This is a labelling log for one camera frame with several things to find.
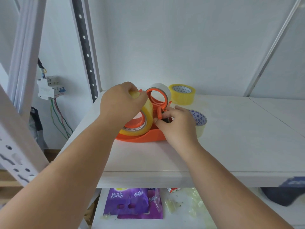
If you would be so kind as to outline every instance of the right hand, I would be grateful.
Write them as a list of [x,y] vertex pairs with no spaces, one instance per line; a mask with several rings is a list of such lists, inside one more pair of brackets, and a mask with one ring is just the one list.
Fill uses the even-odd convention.
[[193,146],[198,146],[196,122],[189,110],[180,106],[168,107],[162,118],[173,117],[171,123],[154,119],[156,126],[163,132],[169,144],[180,154],[187,152]]

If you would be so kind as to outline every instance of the clear plastic wrapper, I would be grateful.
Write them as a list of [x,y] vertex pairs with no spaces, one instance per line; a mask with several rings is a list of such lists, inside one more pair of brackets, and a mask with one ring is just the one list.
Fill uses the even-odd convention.
[[192,206],[189,209],[189,215],[193,218],[196,218],[198,214],[201,213],[200,215],[203,216],[205,228],[217,229],[196,188],[184,188],[184,191],[187,193],[188,196],[192,198]]
[[160,213],[161,211],[163,211],[163,208],[162,208],[162,204],[161,204],[161,199],[160,199],[160,189],[159,188],[155,188],[155,205],[156,205],[156,208],[158,210],[158,212]]
[[172,214],[177,210],[176,202],[171,198],[165,200],[165,205],[168,208],[168,211]]

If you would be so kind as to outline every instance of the perforated metal post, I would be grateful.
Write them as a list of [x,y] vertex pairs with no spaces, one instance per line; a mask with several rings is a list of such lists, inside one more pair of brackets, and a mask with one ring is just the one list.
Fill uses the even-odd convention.
[[88,0],[71,0],[93,102],[101,92]]

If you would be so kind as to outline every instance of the purple package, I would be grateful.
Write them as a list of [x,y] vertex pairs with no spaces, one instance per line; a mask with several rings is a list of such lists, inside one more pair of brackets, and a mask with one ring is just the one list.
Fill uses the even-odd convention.
[[104,215],[148,213],[147,188],[111,188]]
[[138,214],[138,215],[132,215],[132,214],[126,214],[126,215],[118,215],[118,219],[163,219],[163,210],[158,212],[158,209],[155,204],[155,198],[159,198],[159,196],[156,195],[155,189],[151,188],[148,189],[147,193],[148,199],[149,199],[149,213],[148,214]]

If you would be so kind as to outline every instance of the electrical box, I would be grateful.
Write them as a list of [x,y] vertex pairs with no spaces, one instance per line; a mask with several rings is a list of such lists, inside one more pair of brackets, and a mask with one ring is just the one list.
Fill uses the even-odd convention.
[[44,100],[58,98],[65,93],[65,87],[60,84],[59,76],[47,76],[37,80],[38,96]]

